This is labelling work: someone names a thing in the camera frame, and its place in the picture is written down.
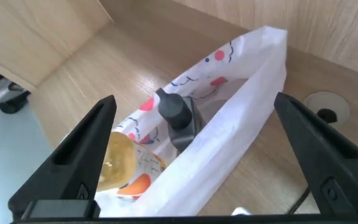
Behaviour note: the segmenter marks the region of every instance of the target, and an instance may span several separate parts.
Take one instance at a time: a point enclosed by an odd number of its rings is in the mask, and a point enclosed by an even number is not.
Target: wooden panel
[[[74,54],[30,98],[53,147],[102,97],[116,97],[117,124],[158,87],[247,32],[170,1],[142,1],[121,10],[129,11],[119,17],[112,14],[116,22]],[[338,130],[358,145],[358,73],[293,48],[288,49],[287,69],[285,92],[299,100],[327,90],[349,102],[351,117]],[[254,214],[284,213],[305,187],[306,180],[274,113],[200,215],[229,215],[238,206]],[[318,209],[311,196],[298,211],[315,212]]]
[[[0,0],[0,73],[35,87],[109,20],[97,0]]]
[[[358,71],[358,0],[174,0],[255,29],[288,29],[288,44]]]

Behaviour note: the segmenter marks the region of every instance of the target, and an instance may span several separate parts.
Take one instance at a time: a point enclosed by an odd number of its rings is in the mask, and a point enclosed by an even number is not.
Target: black cable
[[[308,195],[310,194],[310,189],[306,188],[306,190],[303,192],[301,197],[298,198],[298,200],[291,206],[291,208],[287,211],[287,215],[294,214],[296,210],[301,206],[301,204],[306,200]]]

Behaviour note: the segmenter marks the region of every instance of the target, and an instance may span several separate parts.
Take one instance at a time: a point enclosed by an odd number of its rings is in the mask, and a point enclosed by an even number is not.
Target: gray floor
[[[27,105],[16,114],[0,112],[0,223],[10,223],[7,201],[52,152]]]

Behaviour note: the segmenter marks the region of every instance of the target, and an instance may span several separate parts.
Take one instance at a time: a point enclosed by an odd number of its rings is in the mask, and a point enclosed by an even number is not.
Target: wooden table
[[[127,19],[97,33],[38,86],[30,105],[52,147],[104,96],[117,99],[117,124],[157,88],[247,32],[184,10],[188,9],[166,14],[149,7],[134,9]],[[285,93],[303,100],[325,90],[349,102],[351,117],[338,130],[358,145],[358,73],[294,49],[288,49],[287,69]],[[306,180],[273,113],[200,215],[229,215],[238,206],[254,214],[284,213],[305,188]],[[318,212],[312,196],[298,212]]]

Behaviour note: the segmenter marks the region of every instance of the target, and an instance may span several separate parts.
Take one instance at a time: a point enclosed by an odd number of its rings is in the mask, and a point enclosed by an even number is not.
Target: plastic bag
[[[209,122],[134,203],[98,192],[101,217],[196,215],[272,113],[286,77],[286,52],[287,32],[261,27],[223,45],[165,86],[167,93],[193,97]],[[170,162],[176,154],[158,101],[154,94],[114,131]]]

